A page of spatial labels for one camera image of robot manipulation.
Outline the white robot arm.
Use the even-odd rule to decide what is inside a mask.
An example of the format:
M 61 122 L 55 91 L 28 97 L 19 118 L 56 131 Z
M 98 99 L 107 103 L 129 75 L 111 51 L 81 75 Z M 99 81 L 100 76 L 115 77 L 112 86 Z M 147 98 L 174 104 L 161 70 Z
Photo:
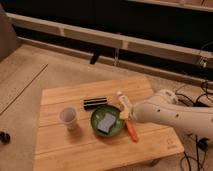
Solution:
M 213 141 L 213 107 L 187 107 L 178 104 L 177 95 L 162 89 L 132 104 L 122 92 L 117 93 L 124 110 L 122 119 L 130 117 L 138 123 L 152 122 L 186 130 Z

